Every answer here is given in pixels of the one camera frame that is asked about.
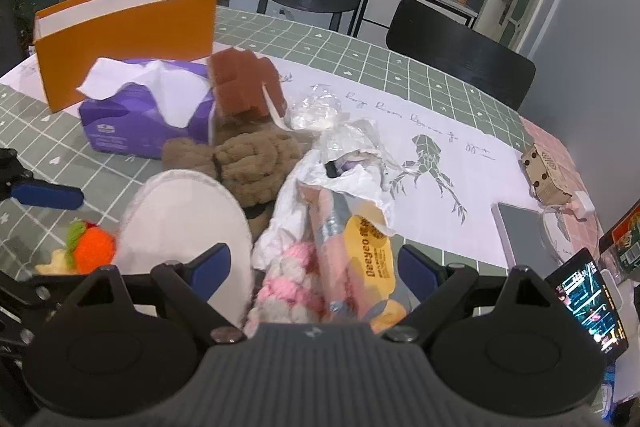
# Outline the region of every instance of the green checkered tablecloth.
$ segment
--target green checkered tablecloth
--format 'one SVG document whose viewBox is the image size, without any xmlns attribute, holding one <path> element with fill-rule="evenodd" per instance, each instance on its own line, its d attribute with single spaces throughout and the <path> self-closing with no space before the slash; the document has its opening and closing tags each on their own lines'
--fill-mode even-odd
<svg viewBox="0 0 640 427">
<path fill-rule="evenodd" d="M 520 151 L 531 142 L 515 111 L 475 87 L 345 35 L 218 8 L 216 41 L 306 64 L 396 94 L 476 127 Z M 77 118 L 65 112 L 51 114 L 45 103 L 8 86 L 0 86 L 0 146 L 16 149 L 23 165 L 36 177 L 81 187 L 86 196 L 84 207 L 78 211 L 23 206 L 14 200 L 0 203 L 0 269 L 17 278 L 28 276 L 35 264 L 48 263 L 51 251 L 63 248 L 66 228 L 74 219 L 93 221 L 116 232 L 133 195 L 161 171 L 158 160 L 94 151 Z M 392 240 L 394 251 L 397 253 L 404 243 L 414 244 L 439 263 L 465 263 L 487 275 L 505 273 L 504 268 L 399 235 Z"/>
</svg>

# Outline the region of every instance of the green crochet leaf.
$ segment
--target green crochet leaf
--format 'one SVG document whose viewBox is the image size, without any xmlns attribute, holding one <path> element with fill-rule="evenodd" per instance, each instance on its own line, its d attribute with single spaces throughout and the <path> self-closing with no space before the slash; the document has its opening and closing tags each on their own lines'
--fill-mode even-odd
<svg viewBox="0 0 640 427">
<path fill-rule="evenodd" d="M 74 259 L 74 250 L 78 246 L 81 235 L 86 231 L 86 223 L 84 221 L 72 221 L 66 230 L 66 263 L 69 268 L 76 267 Z"/>
</svg>

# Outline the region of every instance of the white cabinet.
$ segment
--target white cabinet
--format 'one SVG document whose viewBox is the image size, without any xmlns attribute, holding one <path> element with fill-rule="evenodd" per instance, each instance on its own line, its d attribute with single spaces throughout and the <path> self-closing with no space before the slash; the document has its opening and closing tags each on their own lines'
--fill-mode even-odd
<svg viewBox="0 0 640 427">
<path fill-rule="evenodd" d="M 360 0 L 350 34 L 363 41 L 386 48 L 386 33 L 401 0 Z M 417 0 L 457 23 L 471 27 L 478 14 L 454 0 Z"/>
</svg>

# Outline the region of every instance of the orange pom-pom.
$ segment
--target orange pom-pom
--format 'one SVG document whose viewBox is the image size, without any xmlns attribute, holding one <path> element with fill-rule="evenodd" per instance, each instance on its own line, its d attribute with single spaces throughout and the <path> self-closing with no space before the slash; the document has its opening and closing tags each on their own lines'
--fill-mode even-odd
<svg viewBox="0 0 640 427">
<path fill-rule="evenodd" d="M 87 229 L 78 240 L 73 256 L 78 273 L 91 273 L 98 266 L 110 264 L 115 255 L 113 235 L 98 227 Z"/>
</svg>

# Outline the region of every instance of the pink and white knitted item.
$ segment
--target pink and white knitted item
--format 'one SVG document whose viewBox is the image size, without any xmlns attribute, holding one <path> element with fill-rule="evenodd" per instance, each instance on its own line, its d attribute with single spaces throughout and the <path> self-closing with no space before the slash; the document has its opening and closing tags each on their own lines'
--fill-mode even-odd
<svg viewBox="0 0 640 427">
<path fill-rule="evenodd" d="M 261 322 L 318 323 L 323 314 L 316 245 L 311 241 L 294 243 L 267 270 L 244 334 L 254 336 Z"/>
</svg>

